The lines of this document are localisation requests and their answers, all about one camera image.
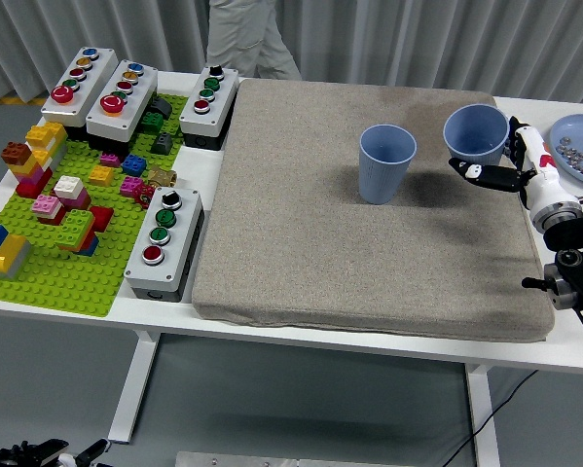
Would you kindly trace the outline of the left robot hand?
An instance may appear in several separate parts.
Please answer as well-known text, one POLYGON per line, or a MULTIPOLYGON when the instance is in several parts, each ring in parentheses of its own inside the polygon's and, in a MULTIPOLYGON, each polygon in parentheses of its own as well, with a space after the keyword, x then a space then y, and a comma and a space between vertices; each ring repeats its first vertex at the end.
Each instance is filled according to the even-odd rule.
POLYGON ((104 466, 97 459, 112 447, 112 442, 101 438, 77 455, 68 453, 68 447, 61 439, 49 439, 38 445, 22 441, 9 449, 0 449, 0 466, 104 466))

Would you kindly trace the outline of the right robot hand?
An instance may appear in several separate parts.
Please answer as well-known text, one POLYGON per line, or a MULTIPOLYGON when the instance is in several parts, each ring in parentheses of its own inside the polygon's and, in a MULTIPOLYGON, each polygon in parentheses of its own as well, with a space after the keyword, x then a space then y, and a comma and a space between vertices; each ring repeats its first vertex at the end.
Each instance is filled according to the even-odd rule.
POLYGON ((443 128, 450 166, 482 188, 518 193, 535 222, 557 223, 582 216, 580 201, 560 183, 560 174, 540 132, 498 111, 460 109, 443 128))

